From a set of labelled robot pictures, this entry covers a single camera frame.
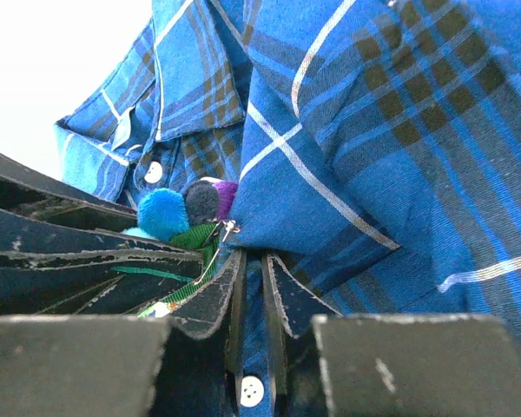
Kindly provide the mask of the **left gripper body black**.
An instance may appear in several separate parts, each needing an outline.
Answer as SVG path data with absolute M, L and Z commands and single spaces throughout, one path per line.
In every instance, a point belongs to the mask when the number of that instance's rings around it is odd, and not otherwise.
M 135 224 L 0 154 L 0 315 L 134 313 L 202 273 L 200 253 L 131 236 Z

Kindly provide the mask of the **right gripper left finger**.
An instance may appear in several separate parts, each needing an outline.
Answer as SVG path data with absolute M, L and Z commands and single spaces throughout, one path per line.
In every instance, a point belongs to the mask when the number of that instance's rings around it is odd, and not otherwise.
M 0 416 L 235 416 L 245 251 L 162 318 L 0 317 Z

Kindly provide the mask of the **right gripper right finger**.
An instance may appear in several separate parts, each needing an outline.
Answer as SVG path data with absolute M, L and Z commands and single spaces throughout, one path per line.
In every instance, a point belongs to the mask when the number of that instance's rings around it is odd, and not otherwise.
M 262 259 L 277 416 L 521 416 L 521 349 L 481 314 L 340 315 Z

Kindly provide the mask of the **colourful flower plush brooch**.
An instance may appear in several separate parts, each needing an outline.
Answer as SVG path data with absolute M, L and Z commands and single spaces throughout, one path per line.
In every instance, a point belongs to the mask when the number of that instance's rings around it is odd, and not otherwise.
M 213 279 L 220 244 L 238 231 L 229 217 L 237 189 L 237 182 L 203 177 L 182 192 L 157 189 L 141 200 L 137 225 L 122 232 L 194 250 L 202 256 L 203 267 L 198 276 L 191 278 L 157 269 L 124 268 L 129 274 L 153 275 L 183 284 L 141 310 L 140 317 L 163 317 L 174 312 Z

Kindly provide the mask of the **blue plaid shirt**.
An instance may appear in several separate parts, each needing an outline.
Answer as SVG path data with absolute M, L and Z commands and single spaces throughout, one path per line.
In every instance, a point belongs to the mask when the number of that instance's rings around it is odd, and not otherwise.
M 135 207 L 235 182 L 244 371 L 262 273 L 338 314 L 489 314 L 521 348 L 521 1 L 154 1 L 55 124 L 62 179 Z

